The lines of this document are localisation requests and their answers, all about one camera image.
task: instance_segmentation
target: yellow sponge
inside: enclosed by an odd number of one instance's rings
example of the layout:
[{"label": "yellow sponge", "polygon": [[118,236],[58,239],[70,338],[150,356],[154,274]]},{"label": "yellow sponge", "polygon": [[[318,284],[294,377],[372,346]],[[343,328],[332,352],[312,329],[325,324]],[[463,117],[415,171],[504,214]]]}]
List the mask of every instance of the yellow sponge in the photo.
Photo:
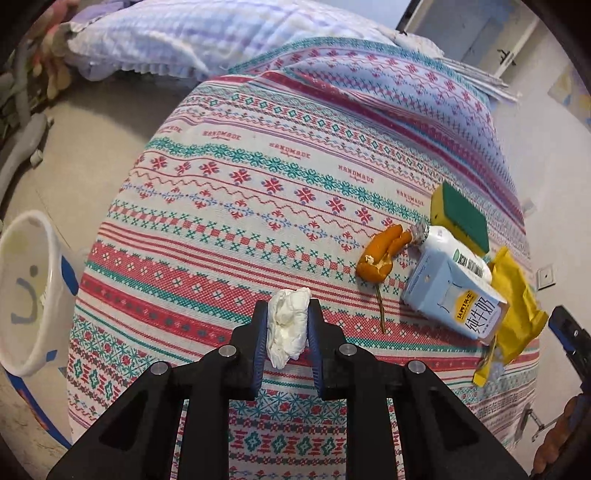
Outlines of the yellow sponge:
[{"label": "yellow sponge", "polygon": [[489,251],[485,216],[447,182],[431,197],[431,224],[447,228],[479,257]]}]

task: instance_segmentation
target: black robot arm part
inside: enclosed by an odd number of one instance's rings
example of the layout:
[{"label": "black robot arm part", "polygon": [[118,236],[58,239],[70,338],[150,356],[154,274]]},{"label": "black robot arm part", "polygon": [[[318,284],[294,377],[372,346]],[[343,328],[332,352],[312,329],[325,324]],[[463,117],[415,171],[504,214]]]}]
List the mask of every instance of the black robot arm part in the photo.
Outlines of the black robot arm part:
[{"label": "black robot arm part", "polygon": [[[347,401],[348,480],[398,478],[392,399],[407,480],[525,480],[528,475],[424,363],[377,360],[347,343],[309,306],[314,383],[324,401]],[[178,480],[229,478],[229,400],[254,400],[266,358],[267,303],[230,343],[199,362],[152,364],[51,470],[48,480],[169,480],[183,403],[189,408]]]}]

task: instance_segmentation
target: stuffed toy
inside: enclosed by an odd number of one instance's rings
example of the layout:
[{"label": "stuffed toy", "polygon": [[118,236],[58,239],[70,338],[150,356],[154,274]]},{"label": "stuffed toy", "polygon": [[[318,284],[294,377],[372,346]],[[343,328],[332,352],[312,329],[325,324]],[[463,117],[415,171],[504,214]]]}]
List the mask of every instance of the stuffed toy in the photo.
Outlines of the stuffed toy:
[{"label": "stuffed toy", "polygon": [[59,92],[67,89],[72,76],[64,63],[62,55],[58,55],[53,45],[54,35],[62,22],[70,20],[78,8],[80,0],[56,0],[43,15],[31,26],[27,38],[39,41],[33,54],[33,75],[39,76],[45,69],[47,83],[47,98],[53,100]]}]

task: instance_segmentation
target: striped blanket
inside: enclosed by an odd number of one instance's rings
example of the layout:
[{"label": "striped blanket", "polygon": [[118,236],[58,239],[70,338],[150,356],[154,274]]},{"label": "striped blanket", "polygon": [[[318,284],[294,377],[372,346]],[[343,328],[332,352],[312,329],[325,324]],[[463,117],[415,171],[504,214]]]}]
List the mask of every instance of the striped blanket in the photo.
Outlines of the striped blanket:
[{"label": "striped blanket", "polygon": [[[314,38],[199,85],[137,159],[90,253],[67,372],[74,439],[150,363],[199,360],[257,300],[308,286],[349,342],[420,358],[511,447],[537,342],[477,388],[482,347],[400,300],[415,251],[383,285],[385,334],[373,286],[355,276],[371,236],[427,218],[444,180],[486,215],[492,252],[509,245],[529,271],[488,101],[438,61]],[[282,371],[267,361],[257,400],[230,405],[230,476],[344,478],[345,414],[316,397],[307,355]]]}]

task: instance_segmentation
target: floor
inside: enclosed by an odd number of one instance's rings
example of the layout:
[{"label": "floor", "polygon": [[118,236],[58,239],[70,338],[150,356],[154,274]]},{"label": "floor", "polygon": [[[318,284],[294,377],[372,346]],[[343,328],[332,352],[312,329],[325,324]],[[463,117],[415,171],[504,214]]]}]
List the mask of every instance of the floor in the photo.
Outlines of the floor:
[{"label": "floor", "polygon": [[[37,209],[51,218],[73,252],[89,249],[135,159],[188,91],[176,81],[133,74],[100,83],[79,80],[48,110],[55,123],[44,160],[17,177],[3,205],[5,224]],[[65,391],[62,380],[51,387]],[[3,370],[0,434],[34,480],[45,479],[65,451],[39,426]]]}]

